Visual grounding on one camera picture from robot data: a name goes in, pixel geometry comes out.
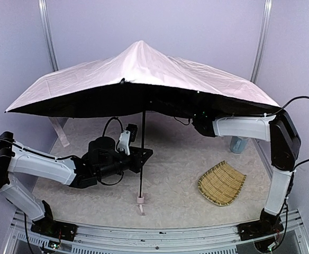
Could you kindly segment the pink and black folding umbrella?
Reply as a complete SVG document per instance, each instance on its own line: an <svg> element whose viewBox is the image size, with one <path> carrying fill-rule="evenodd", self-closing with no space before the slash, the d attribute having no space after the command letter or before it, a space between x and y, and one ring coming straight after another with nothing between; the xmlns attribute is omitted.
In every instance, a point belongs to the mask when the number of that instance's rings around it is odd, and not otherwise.
<svg viewBox="0 0 309 254"><path fill-rule="evenodd" d="M144 41L119 55L38 78L7 109L46 117L96 118L154 111L191 119L202 135L272 140L279 105L245 78L167 56Z"/></svg>

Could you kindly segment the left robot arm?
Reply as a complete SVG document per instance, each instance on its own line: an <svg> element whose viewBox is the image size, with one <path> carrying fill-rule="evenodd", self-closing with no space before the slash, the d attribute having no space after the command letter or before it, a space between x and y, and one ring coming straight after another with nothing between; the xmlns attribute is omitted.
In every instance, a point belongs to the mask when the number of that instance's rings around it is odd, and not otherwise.
<svg viewBox="0 0 309 254"><path fill-rule="evenodd" d="M123 177L126 170L140 173L152 156L151 149L131 146L133 140L131 133L124 131L118 142L107 136L91 141L82 157L56 157L15 141L12 132L3 132L0 135L0 194L32 221L33 232L54 238L72 238L77 226L56 221L50 205L34 197L15 174L51 179L77 189L104 185L104 178Z"/></svg>

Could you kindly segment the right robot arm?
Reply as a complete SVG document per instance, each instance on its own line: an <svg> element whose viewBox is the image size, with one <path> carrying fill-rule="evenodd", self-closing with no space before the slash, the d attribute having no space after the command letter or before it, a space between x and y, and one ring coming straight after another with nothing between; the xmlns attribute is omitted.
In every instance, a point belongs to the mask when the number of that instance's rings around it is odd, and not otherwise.
<svg viewBox="0 0 309 254"><path fill-rule="evenodd" d="M295 165L301 139L292 119L285 110L262 116L195 115L194 128L206 137L240 137L255 140L255 146L271 184L260 218L244 226L249 232L267 234L278 224L283 206L293 187Z"/></svg>

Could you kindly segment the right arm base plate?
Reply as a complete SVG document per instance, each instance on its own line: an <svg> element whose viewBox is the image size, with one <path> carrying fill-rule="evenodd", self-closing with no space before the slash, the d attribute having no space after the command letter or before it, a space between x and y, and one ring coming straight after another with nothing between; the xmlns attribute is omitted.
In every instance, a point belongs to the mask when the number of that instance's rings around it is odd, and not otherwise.
<svg viewBox="0 0 309 254"><path fill-rule="evenodd" d="M264 226L259 221L241 223L238 225L241 241L264 237L283 230L284 227L281 222L277 222L273 226Z"/></svg>

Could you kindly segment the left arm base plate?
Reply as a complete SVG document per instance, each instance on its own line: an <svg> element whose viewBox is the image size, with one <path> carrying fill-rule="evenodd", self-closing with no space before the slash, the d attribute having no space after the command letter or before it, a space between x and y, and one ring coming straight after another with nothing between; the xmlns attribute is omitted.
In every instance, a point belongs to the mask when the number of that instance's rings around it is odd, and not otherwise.
<svg viewBox="0 0 309 254"><path fill-rule="evenodd" d="M31 231L59 240L74 241L78 226L71 223L54 221L52 223L33 223Z"/></svg>

